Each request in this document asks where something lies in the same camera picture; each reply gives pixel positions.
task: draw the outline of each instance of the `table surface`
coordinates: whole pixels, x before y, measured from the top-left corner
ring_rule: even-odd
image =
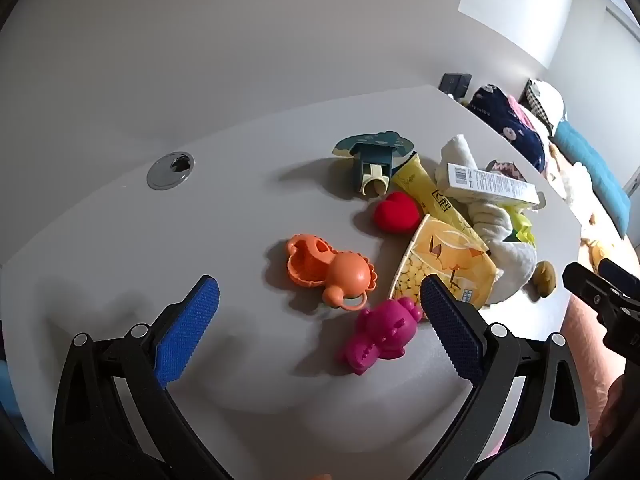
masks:
[[[530,215],[539,259],[558,273],[576,259],[580,226],[569,208],[502,137],[433,87],[328,101],[212,134],[180,148],[195,160],[180,186],[151,190],[149,164],[138,167],[66,211],[2,270],[10,375],[47,462],[73,335],[120,337],[210,274],[220,308],[168,389],[224,467],[238,479],[407,478],[469,383],[428,324],[403,358],[345,374],[334,354],[354,315],[323,306],[321,288],[296,287],[285,271],[284,241],[313,233],[371,258],[380,276],[372,302],[386,296],[408,238],[375,231],[372,205],[351,190],[350,161],[331,156],[343,137],[384,130],[411,139],[427,167],[460,133],[480,167],[514,161],[546,196]],[[537,302],[519,292],[482,314],[516,336],[544,339],[560,328],[568,295],[562,285]],[[118,387],[143,449],[157,454],[123,381]],[[512,394],[488,447],[506,431]]]

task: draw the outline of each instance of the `orange toy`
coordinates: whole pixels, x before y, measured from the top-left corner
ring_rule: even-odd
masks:
[[[295,235],[287,242],[287,253],[291,281],[300,286],[324,285],[322,300],[334,308],[360,310],[367,303],[367,292],[376,288],[378,276],[368,258],[351,251],[336,251],[317,236]],[[360,304],[344,304],[344,298],[359,296]]]

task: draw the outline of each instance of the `red heart-shaped object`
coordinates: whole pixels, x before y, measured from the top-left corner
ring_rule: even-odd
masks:
[[[401,191],[391,193],[373,212],[374,223],[387,233],[413,233],[421,219],[414,199]]]

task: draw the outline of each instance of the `white box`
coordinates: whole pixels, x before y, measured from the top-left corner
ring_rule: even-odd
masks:
[[[475,170],[459,164],[448,165],[449,185],[443,195],[477,198],[497,205],[531,208],[540,204],[536,186],[507,176]]]

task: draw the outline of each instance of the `magenta toy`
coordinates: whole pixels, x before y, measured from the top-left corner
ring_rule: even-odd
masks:
[[[386,300],[376,309],[363,308],[356,320],[356,331],[338,354],[353,371],[362,375],[378,359],[404,355],[422,319],[422,312],[409,298]]]

